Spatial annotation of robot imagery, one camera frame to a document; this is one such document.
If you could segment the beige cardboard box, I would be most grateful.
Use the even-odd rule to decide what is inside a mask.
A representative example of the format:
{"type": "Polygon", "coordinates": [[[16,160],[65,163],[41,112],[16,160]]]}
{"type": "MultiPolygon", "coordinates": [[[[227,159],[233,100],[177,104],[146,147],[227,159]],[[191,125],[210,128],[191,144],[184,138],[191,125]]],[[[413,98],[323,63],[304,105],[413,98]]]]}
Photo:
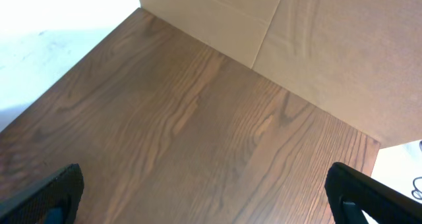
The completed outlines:
{"type": "Polygon", "coordinates": [[[390,147],[421,138],[421,0],[140,0],[390,147]]]}

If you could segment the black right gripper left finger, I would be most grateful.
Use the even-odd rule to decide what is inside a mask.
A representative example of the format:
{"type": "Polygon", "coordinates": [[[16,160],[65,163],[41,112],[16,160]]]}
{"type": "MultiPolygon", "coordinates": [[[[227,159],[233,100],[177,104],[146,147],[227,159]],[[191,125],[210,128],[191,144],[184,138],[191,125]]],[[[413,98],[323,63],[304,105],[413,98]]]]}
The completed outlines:
{"type": "Polygon", "coordinates": [[[1,202],[1,222],[73,224],[83,190],[79,164],[69,164],[1,202]]]}

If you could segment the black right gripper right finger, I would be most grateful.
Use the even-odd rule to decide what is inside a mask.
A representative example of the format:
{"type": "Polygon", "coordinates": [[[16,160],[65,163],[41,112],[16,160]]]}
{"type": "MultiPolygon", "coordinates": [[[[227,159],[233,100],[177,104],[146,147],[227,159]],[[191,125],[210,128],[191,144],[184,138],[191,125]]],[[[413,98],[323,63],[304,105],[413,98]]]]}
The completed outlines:
{"type": "Polygon", "coordinates": [[[324,185],[336,223],[367,223],[367,213],[377,223],[421,223],[421,204],[335,162],[324,185]]]}

